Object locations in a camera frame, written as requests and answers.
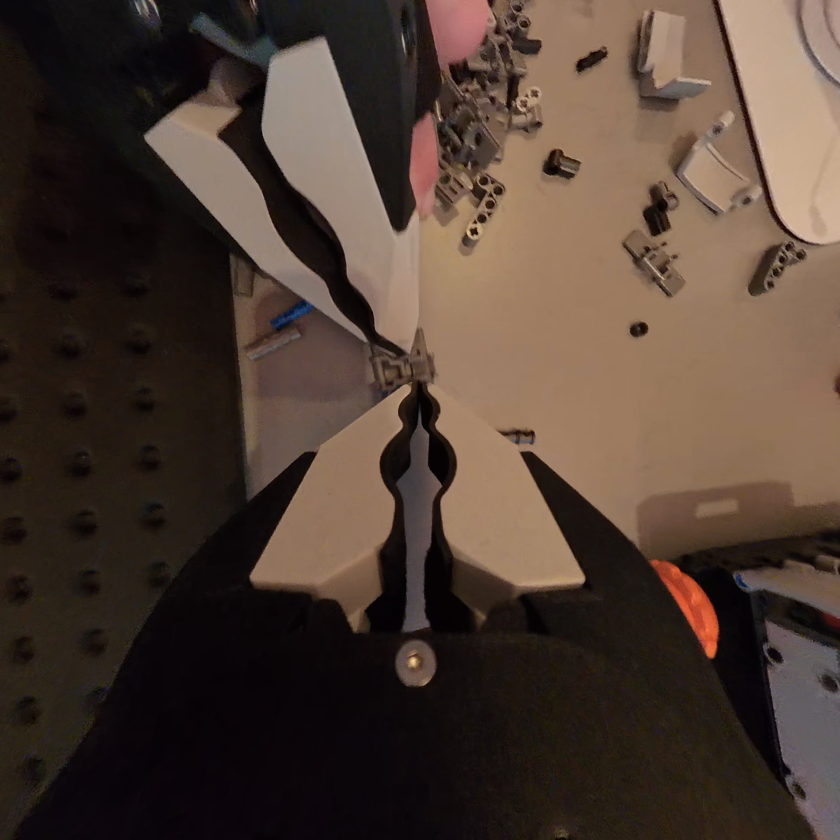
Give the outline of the person's left hand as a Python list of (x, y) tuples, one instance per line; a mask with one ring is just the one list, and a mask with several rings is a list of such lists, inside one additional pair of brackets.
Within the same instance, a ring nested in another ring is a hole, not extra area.
[[(426, 1), (425, 4), (440, 67), (445, 68), (472, 56), (485, 36), (487, 2)], [(414, 126), (409, 167), (420, 218), (430, 215), (434, 207), (438, 178), (436, 137), (431, 114), (424, 114)]]

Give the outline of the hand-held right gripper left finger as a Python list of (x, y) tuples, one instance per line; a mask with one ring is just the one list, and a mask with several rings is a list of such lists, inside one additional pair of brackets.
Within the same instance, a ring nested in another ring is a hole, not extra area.
[(406, 541), (396, 483), (411, 463), (417, 386), (404, 385), (322, 444), (249, 580), (339, 604), (353, 630), (400, 631)]

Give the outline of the pale curved panel with pins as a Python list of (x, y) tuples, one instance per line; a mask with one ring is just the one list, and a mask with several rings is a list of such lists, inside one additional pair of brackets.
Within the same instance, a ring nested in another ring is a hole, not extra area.
[(751, 207), (763, 196), (762, 186), (743, 175), (715, 145), (735, 119), (732, 111), (719, 115), (675, 170), (677, 180), (715, 215)]

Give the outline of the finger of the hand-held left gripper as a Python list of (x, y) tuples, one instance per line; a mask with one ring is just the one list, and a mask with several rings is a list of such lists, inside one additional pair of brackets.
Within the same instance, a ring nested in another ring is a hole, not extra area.
[(412, 348), (419, 321), (421, 221), (396, 232), (326, 38), (278, 51), (262, 118), (266, 146), (313, 205), (343, 253), (342, 273), (371, 311), (375, 333)]
[(262, 98), (193, 98), (145, 139), (256, 266), (362, 341), (371, 307), (350, 283), (336, 234), (283, 175), (263, 138)]

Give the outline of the black toy car orange wheels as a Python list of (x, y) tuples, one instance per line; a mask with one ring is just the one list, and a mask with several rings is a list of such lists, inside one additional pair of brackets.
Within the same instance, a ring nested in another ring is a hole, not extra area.
[(653, 561), (749, 737), (812, 816), (838, 809), (838, 528)]

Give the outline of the pale grey angled panel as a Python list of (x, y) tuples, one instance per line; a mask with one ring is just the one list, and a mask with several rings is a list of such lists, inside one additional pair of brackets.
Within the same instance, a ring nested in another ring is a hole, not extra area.
[(636, 73), (645, 99), (681, 101), (705, 92), (711, 81), (684, 75), (685, 17), (658, 9), (644, 12), (638, 28)]

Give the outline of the black dimpled foam pad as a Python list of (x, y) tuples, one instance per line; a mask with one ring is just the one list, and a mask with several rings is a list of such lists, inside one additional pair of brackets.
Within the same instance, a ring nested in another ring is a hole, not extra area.
[(2, 2), (2, 838), (245, 498), (228, 250), (141, 132), (207, 80), (172, 11)]

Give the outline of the pile of grey clip plates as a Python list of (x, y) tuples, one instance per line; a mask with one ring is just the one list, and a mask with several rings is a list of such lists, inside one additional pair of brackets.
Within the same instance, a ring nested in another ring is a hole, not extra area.
[(538, 87), (527, 83), (527, 59), (542, 41), (530, 35), (530, 1), (490, 2), (485, 36), (473, 56), (442, 73), (434, 105), (436, 205), (443, 214), (470, 200), (478, 175), (501, 163), (509, 132), (543, 125)]

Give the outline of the white rounded tray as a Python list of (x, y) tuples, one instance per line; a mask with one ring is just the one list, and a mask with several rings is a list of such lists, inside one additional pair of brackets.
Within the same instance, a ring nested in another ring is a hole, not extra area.
[(811, 245), (839, 241), (839, 85), (809, 53), (800, 1), (718, 1), (775, 215)]

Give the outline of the grey tube connector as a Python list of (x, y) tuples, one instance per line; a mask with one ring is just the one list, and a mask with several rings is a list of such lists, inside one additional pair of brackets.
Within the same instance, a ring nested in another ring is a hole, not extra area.
[(299, 327), (291, 324), (247, 346), (245, 348), (245, 356), (253, 362), (261, 361), (267, 356), (299, 341), (301, 338), (302, 333)]

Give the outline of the grey perforated beam assembly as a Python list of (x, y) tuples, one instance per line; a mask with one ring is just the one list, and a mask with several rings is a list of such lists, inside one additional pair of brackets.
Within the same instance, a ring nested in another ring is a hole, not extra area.
[(465, 249), (474, 249), (483, 238), (507, 192), (507, 188), (493, 175), (483, 173), (474, 180), (471, 195), (477, 200), (477, 205), (461, 239)]

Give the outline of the black and grey connector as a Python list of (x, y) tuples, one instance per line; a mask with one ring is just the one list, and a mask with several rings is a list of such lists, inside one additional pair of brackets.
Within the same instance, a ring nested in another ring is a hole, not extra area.
[(679, 207), (679, 197), (667, 182), (659, 181), (650, 186), (649, 198), (644, 221), (651, 237), (660, 237), (671, 230), (670, 216)]

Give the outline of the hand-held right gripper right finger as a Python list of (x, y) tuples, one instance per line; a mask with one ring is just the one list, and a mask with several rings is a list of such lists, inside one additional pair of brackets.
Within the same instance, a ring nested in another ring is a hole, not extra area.
[(522, 451), (438, 386), (418, 397), (439, 484), (423, 580), (433, 630), (471, 631), (520, 596), (582, 588), (585, 573)]

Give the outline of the grey angled holed beam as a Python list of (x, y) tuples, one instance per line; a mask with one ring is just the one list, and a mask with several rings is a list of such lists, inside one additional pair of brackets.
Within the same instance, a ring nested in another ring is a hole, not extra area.
[(748, 284), (748, 293), (758, 297), (772, 291), (789, 268), (802, 263), (807, 257), (805, 247), (792, 240), (766, 250)]

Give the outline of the grey clip plate assembly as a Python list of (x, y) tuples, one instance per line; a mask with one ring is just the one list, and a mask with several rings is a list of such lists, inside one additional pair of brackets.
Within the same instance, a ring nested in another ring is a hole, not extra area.
[(389, 395), (405, 385), (436, 382), (434, 354), (427, 347), (423, 328), (417, 328), (408, 353), (395, 354), (372, 346), (369, 350), (373, 387), (383, 395)]

